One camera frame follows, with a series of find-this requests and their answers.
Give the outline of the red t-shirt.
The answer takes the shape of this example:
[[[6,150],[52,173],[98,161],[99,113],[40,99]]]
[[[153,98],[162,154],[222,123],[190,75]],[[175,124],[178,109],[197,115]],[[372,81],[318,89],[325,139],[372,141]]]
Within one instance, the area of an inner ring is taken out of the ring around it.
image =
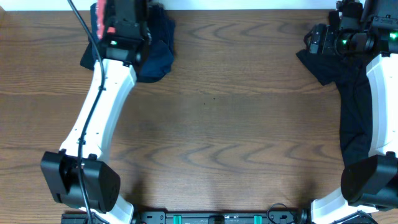
[[[115,28],[110,27],[106,28],[104,18],[105,18],[105,8],[106,8],[106,0],[97,0],[96,3],[96,36],[99,40],[101,40],[105,34],[114,34]]]

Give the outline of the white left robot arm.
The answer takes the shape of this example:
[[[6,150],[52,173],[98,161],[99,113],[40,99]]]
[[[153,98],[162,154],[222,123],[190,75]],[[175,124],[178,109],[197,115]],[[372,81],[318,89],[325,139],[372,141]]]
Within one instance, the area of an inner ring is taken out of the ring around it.
[[[114,129],[149,53],[149,39],[105,37],[102,60],[72,130],[40,168],[55,202],[87,213],[86,222],[131,223],[134,206],[120,194],[121,178],[108,165]]]

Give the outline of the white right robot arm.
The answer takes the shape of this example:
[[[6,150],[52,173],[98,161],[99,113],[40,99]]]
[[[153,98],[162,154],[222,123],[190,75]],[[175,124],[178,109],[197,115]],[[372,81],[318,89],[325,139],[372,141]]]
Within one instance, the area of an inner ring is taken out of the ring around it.
[[[397,208],[397,32],[318,24],[300,61],[341,96],[340,186],[311,203],[312,223],[351,223]]]

